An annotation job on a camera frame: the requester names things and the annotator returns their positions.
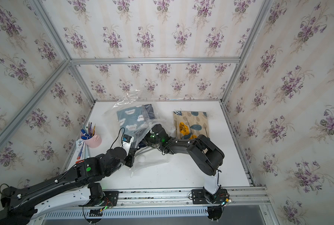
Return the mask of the clear plastic vacuum bag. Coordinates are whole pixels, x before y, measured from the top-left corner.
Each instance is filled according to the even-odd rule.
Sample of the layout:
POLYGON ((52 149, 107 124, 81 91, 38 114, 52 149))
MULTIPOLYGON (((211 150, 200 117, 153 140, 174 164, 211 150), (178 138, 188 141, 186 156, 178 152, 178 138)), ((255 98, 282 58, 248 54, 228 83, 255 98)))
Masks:
POLYGON ((135 90, 124 94, 116 103, 109 107, 103 114, 102 118, 107 125, 107 130, 112 138, 117 138, 117 145, 122 147, 122 137, 125 134, 125 128, 121 128, 117 120, 117 111, 138 105, 152 104, 155 118, 147 123, 146 131, 138 138, 134 138, 131 149, 137 149, 133 167, 128 167, 130 175, 137 172, 152 168, 154 166, 164 165, 169 162, 169 156, 163 154, 160 150, 149 147, 143 142, 145 135, 153 126, 160 124, 169 136, 175 135, 176 129, 171 120, 168 120, 162 110, 157 106, 154 99, 148 97, 148 93, 142 90, 135 90))

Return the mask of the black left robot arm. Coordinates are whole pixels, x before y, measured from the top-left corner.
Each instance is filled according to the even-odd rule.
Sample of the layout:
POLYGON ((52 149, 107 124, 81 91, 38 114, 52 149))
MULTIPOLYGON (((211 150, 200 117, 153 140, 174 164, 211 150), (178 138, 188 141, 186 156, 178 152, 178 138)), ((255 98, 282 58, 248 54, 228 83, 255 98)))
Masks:
POLYGON ((27 225, 44 214, 72 206, 109 204, 99 183, 123 165, 132 167, 134 154, 122 147, 83 159, 65 173, 27 187, 1 191, 0 225, 27 225))

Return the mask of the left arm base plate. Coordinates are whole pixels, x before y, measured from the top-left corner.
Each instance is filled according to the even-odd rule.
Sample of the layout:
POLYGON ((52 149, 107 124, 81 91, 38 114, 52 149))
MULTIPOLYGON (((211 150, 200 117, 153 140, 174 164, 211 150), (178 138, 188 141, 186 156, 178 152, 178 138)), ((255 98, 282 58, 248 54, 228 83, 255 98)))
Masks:
POLYGON ((82 204, 84 207, 107 206, 113 207, 117 205, 119 191, 103 191, 102 193, 91 193, 89 201, 82 204))

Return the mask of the blue bear pattern blanket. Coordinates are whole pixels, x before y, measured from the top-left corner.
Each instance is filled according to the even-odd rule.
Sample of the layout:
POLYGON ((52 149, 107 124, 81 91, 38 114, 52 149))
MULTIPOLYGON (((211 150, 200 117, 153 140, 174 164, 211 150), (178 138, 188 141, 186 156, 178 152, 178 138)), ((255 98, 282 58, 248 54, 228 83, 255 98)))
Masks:
POLYGON ((154 120, 152 104, 138 105, 117 111, 120 127, 125 128, 125 134, 134 138, 140 137, 147 129, 147 123, 154 120))

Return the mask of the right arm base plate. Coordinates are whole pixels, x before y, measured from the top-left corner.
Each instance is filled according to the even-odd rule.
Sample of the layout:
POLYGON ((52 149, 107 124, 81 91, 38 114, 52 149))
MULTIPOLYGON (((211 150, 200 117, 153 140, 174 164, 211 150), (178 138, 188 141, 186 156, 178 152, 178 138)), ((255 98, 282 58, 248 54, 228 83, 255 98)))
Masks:
POLYGON ((210 194, 207 190, 193 189, 191 191, 193 204, 223 204, 230 201, 230 195, 224 188, 219 188, 215 194, 210 194))

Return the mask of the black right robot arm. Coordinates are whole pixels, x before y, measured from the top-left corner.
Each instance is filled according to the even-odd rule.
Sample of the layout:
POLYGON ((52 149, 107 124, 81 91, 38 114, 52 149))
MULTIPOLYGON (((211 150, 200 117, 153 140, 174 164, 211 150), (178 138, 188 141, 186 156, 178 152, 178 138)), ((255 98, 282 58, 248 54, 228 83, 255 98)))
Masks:
POLYGON ((143 142, 160 150, 163 154, 186 154, 196 163, 206 175, 203 191, 210 201, 217 198, 221 186, 219 185, 220 166, 225 155, 208 137, 199 135, 192 139, 178 139, 170 137, 165 129, 157 124, 145 135, 143 142))

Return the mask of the beige floral fleece blanket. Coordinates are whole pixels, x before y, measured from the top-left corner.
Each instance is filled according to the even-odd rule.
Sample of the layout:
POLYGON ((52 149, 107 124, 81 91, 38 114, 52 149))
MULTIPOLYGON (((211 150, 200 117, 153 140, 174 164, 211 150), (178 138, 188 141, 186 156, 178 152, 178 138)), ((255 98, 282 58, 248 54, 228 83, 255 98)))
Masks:
POLYGON ((209 137, 206 112, 173 111, 173 118, 178 139, 194 139, 199 135, 209 137))

